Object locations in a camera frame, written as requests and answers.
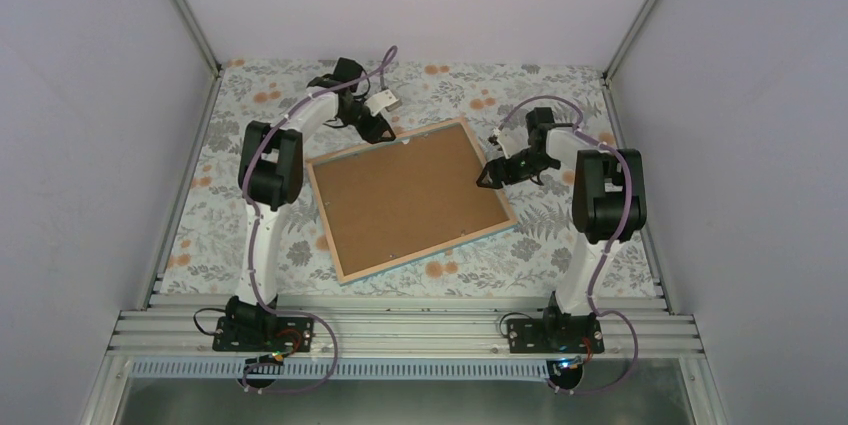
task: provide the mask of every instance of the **black mounting plate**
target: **black mounting plate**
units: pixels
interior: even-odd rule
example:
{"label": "black mounting plate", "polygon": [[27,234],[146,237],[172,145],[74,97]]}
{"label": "black mounting plate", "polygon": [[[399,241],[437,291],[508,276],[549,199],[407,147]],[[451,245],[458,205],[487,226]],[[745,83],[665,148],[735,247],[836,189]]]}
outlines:
{"label": "black mounting plate", "polygon": [[[576,317],[573,320],[580,320],[584,317]],[[574,328],[585,330],[584,327],[575,323]],[[592,346],[592,353],[604,352],[604,339],[601,335],[600,339],[595,338],[595,334],[601,331],[601,324],[598,320],[594,320],[588,338]],[[536,318],[512,318],[506,321],[506,333],[509,340],[509,352],[516,354],[541,354],[541,353],[563,353],[563,354],[585,354],[587,352],[586,345],[583,343],[584,334],[575,333],[573,337],[559,338],[560,348],[554,348],[548,340],[545,333],[545,326],[542,320]]]}
{"label": "black mounting plate", "polygon": [[292,335],[281,333],[288,329],[296,330],[303,339],[297,353],[308,352],[314,335],[314,322],[306,317],[276,317],[273,330],[277,330],[270,339],[261,336],[255,329],[234,323],[226,316],[218,319],[212,350],[216,352],[277,352],[285,351],[293,345]]}

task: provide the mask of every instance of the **gray floor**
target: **gray floor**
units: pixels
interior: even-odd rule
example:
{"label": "gray floor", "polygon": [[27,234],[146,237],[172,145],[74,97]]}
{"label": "gray floor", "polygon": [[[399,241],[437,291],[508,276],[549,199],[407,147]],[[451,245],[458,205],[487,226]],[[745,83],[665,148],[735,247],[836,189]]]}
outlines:
{"label": "gray floor", "polygon": [[[586,368],[581,388],[609,383],[623,361]],[[555,396],[545,385],[483,381],[332,381],[300,396],[245,394],[234,380],[137,379],[124,407],[133,424],[693,423],[676,360],[644,360],[612,392]]]}

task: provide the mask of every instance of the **floral tablecloth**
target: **floral tablecloth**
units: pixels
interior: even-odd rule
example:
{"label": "floral tablecloth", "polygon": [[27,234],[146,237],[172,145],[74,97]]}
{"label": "floral tablecloth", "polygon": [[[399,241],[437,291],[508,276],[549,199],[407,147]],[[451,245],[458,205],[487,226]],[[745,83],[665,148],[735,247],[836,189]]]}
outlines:
{"label": "floral tablecloth", "polygon": [[[235,60],[227,65],[209,131],[195,170],[161,290],[165,293],[232,293],[238,282],[246,233],[244,202],[236,183],[242,133],[251,120],[276,122],[300,99],[306,83],[329,73],[333,60]],[[376,62],[366,63],[372,68]],[[580,104],[585,130],[614,142],[601,93],[600,74],[586,67],[417,63],[390,66],[387,84],[403,100],[390,114],[397,132],[465,115],[487,157],[486,141],[515,103],[554,94]],[[570,112],[550,106],[567,121]],[[524,129],[519,113],[507,128]],[[352,127],[316,133],[307,157],[360,144]],[[440,255],[339,285],[309,184],[304,184],[284,224],[278,284],[283,294],[393,296],[547,296],[571,262],[576,230],[570,204],[574,174],[551,170],[544,186],[506,188],[518,216],[512,232],[496,234]],[[654,295],[637,234],[615,260],[601,296]]]}

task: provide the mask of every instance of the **brown board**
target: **brown board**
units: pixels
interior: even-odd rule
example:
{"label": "brown board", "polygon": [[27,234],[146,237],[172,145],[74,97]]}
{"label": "brown board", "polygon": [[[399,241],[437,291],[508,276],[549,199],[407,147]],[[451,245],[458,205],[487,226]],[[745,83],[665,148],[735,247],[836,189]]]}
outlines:
{"label": "brown board", "polygon": [[514,227],[504,193],[476,184],[484,164],[465,118],[308,160],[339,282]]}

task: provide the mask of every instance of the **cable connector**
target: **cable connector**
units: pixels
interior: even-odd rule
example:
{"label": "cable connector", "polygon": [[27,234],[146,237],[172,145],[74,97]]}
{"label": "cable connector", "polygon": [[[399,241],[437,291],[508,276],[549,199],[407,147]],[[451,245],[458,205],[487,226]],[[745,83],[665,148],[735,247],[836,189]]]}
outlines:
{"label": "cable connector", "polygon": [[368,97],[368,100],[365,100],[365,106],[371,111],[372,117],[376,117],[382,110],[393,112],[400,105],[400,99],[388,89],[375,93]]}

